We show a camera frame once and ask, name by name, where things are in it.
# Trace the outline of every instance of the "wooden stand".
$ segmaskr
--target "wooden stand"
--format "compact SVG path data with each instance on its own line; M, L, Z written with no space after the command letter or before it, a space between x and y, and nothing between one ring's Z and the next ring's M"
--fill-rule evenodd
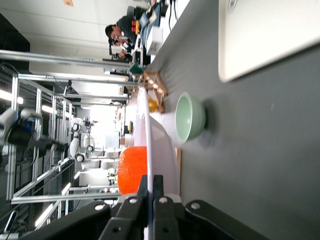
M152 90L157 103L157 111L163 113L165 111L163 101L168 91L157 71L145 70L142 74L143 86L148 90Z
M182 150L181 148L179 147L174 147L175 149L175 154L176 154L176 159L177 159L177 162L178 162L178 171L179 171L179 186L180 186L180 194L181 194L181 153L182 153Z

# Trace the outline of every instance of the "green bowl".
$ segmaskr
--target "green bowl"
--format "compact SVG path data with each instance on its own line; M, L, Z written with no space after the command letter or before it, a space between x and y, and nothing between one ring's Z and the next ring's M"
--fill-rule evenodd
M206 112L202 103L184 92L175 109L175 130L181 144L199 136L206 124Z

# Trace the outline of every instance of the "white robot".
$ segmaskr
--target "white robot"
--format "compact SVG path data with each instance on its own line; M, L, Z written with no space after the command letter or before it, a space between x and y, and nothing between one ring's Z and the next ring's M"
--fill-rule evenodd
M92 126L97 123L97 121L91 121L90 117L85 117L81 119L79 117L75 117L71 119L71 130L73 132L73 140L70 143L70 156L74 157L78 162L83 162L86 160L86 156L80 152L80 130L81 126L85 127L85 136L83 139L83 146L86 147L89 153L92 153L95 150L94 140L91 136Z

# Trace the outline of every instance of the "man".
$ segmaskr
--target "man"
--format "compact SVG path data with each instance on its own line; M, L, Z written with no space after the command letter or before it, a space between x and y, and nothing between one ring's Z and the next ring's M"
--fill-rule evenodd
M119 57L120 59L124 59L128 62L132 61L131 51L135 46L130 43L129 39L113 40L109 38L109 45L121 47L122 51L119 54L117 53L114 55L116 59Z
M133 17L123 16L114 25L109 25L105 28L105 34L109 39L129 39L134 45L136 43L137 35L131 30Z

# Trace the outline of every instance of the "orange sponge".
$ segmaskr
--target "orange sponge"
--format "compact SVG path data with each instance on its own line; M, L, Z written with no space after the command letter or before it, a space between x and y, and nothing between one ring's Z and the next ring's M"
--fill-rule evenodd
M122 195L138 192L142 175L147 174L147 147L130 146L119 156L118 186Z

